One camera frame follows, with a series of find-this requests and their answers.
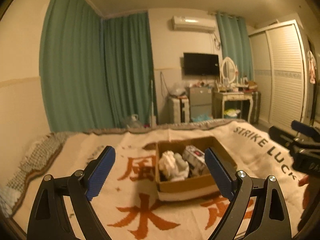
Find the floral patterned soft pack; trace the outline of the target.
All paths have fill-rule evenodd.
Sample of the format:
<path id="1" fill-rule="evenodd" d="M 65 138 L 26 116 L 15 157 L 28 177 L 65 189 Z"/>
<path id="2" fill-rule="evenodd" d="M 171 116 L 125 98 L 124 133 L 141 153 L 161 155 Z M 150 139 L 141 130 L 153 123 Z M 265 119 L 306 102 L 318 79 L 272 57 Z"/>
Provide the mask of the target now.
<path id="1" fill-rule="evenodd" d="M 204 153 L 194 145 L 187 145 L 182 153 L 182 158 L 188 162 L 192 177 L 209 174 L 204 160 Z"/>

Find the white cloth bundle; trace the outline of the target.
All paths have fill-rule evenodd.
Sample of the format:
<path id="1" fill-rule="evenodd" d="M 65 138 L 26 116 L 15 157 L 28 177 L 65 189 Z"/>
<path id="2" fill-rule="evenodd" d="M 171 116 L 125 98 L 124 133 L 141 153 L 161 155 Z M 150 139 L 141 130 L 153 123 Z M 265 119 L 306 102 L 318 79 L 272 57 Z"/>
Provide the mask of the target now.
<path id="1" fill-rule="evenodd" d="M 170 181 L 182 181 L 189 176 L 189 164 L 179 153 L 173 155 L 173 168 L 170 172 Z"/>

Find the white dressing table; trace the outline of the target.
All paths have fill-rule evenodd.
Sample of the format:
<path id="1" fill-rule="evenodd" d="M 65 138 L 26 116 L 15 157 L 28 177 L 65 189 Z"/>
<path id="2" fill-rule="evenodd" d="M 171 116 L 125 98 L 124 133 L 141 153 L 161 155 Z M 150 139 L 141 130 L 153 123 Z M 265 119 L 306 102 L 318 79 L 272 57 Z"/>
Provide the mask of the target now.
<path id="1" fill-rule="evenodd" d="M 257 124 L 260 103 L 259 91 L 213 92 L 212 115 L 214 118 L 238 118 Z"/>

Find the checkered grey bedsheet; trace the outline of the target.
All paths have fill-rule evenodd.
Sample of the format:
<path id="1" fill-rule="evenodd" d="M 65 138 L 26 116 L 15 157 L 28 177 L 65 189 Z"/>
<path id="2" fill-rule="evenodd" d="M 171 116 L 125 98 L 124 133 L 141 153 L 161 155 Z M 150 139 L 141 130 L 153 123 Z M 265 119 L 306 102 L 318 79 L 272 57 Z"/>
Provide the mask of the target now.
<path id="1" fill-rule="evenodd" d="M 1 211 L 5 218 L 17 212 L 30 182 L 50 168 L 72 135 L 72 132 L 57 132 L 39 137 L 28 146 L 12 171 L 1 175 Z"/>

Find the white louvered wardrobe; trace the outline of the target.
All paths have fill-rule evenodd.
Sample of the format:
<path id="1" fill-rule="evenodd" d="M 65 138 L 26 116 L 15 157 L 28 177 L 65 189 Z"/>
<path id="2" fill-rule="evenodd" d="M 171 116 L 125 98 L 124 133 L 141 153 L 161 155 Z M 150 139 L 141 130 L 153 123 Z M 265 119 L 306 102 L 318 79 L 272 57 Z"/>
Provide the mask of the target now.
<path id="1" fill-rule="evenodd" d="M 313 85 L 303 27 L 290 20 L 249 35 L 253 80 L 261 93 L 259 122 L 292 133 L 291 122 L 311 120 Z"/>

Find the cream printed bed blanket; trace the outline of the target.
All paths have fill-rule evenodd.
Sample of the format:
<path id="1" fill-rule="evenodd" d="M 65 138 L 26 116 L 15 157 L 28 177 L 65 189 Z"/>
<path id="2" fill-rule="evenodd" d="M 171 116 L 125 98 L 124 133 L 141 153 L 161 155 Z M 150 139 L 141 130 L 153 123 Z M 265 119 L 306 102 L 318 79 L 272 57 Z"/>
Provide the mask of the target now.
<path id="1" fill-rule="evenodd" d="M 217 120 L 206 124 L 164 126 L 151 131 L 95 131 L 74 133 L 50 168 L 33 179 L 13 219 L 28 226 L 33 201 L 43 176 L 55 178 L 83 169 L 106 146 L 116 161 L 92 205 L 113 239 L 206 239 L 218 225 L 228 200 L 217 192 L 178 202 L 161 201 L 155 180 L 156 144 L 160 141 L 216 138 L 236 162 L 237 169 L 255 178 L 274 175 L 285 197 L 291 230 L 298 231 L 303 213 L 302 174 L 291 168 L 289 152 L 269 136 L 242 121 Z"/>

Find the white oval vanity mirror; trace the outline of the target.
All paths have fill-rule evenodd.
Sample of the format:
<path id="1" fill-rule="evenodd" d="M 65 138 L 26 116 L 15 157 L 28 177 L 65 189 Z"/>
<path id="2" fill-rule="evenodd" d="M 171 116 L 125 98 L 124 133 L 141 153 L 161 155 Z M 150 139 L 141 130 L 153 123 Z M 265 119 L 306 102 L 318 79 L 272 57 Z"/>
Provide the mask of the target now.
<path id="1" fill-rule="evenodd" d="M 222 83 L 228 81 L 235 83 L 238 75 L 238 68 L 230 57 L 225 57 L 220 65 L 220 79 Z"/>

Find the grey small refrigerator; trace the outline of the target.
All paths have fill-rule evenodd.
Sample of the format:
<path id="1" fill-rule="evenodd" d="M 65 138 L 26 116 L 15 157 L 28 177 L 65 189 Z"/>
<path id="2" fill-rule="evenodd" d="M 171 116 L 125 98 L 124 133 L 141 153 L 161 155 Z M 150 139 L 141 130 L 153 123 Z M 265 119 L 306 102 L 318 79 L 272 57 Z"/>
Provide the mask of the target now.
<path id="1" fill-rule="evenodd" d="M 200 117 L 212 117 L 212 88 L 189 87 L 189 108 L 191 121 L 197 121 Z"/>

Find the open cardboard box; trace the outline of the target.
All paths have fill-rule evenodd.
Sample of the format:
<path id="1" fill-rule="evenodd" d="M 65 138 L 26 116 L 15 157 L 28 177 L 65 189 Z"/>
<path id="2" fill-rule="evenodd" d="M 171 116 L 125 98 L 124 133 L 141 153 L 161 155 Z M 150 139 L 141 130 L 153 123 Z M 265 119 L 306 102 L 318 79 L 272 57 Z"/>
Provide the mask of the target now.
<path id="1" fill-rule="evenodd" d="M 156 144 L 155 180 L 158 197 L 178 202 L 218 191 L 205 162 L 204 152 L 212 147 L 234 168 L 236 162 L 214 137 L 160 141 Z"/>

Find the green curtain right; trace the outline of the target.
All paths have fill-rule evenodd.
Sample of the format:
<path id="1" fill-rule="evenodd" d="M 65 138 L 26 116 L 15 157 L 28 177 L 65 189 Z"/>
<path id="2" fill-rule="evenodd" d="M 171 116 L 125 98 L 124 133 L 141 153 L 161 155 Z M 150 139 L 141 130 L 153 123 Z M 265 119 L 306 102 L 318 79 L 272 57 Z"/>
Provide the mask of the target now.
<path id="1" fill-rule="evenodd" d="M 230 57 L 238 67 L 240 77 L 253 80 L 252 52 L 245 19 L 217 12 L 223 58 Z"/>

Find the green curtain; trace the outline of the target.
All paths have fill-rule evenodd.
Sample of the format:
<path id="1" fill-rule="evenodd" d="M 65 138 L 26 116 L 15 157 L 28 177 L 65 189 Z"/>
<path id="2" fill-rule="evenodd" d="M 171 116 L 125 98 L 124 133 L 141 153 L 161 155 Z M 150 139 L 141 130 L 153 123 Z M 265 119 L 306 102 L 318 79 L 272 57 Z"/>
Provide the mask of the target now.
<path id="1" fill-rule="evenodd" d="M 217 12 L 223 58 L 230 57 L 238 67 L 240 77 L 253 80 L 252 52 L 245 19 Z"/>
<path id="2" fill-rule="evenodd" d="M 40 43 L 44 108 L 53 132 L 150 123 L 155 90 L 149 15 L 103 20 L 84 0 L 50 0 Z"/>

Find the green curtain left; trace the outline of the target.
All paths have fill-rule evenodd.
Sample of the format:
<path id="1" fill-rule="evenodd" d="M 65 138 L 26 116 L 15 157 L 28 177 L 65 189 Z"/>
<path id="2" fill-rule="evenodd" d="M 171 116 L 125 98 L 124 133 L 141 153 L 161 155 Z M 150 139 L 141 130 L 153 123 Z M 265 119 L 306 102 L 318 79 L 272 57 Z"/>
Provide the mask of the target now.
<path id="1" fill-rule="evenodd" d="M 150 123 L 155 90 L 149 15 L 103 20 L 84 0 L 50 0 L 40 43 L 44 108 L 53 132 Z"/>

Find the black wall television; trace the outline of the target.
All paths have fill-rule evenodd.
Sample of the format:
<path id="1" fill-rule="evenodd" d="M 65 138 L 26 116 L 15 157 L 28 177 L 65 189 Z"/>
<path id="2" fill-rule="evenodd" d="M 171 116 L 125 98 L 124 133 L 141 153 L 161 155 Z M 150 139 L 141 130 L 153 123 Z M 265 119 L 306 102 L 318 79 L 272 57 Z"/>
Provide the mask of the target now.
<path id="1" fill-rule="evenodd" d="M 185 75 L 219 76 L 219 57 L 216 54 L 183 53 Z"/>

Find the white wall air conditioner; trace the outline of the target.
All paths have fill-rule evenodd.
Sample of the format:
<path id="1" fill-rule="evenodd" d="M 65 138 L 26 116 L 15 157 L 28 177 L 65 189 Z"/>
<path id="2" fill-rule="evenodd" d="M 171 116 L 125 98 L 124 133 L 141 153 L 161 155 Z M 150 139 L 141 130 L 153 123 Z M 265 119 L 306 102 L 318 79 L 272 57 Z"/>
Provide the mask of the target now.
<path id="1" fill-rule="evenodd" d="M 206 18 L 173 16 L 172 27 L 174 30 L 213 33 L 216 29 L 216 24 L 214 20 Z"/>

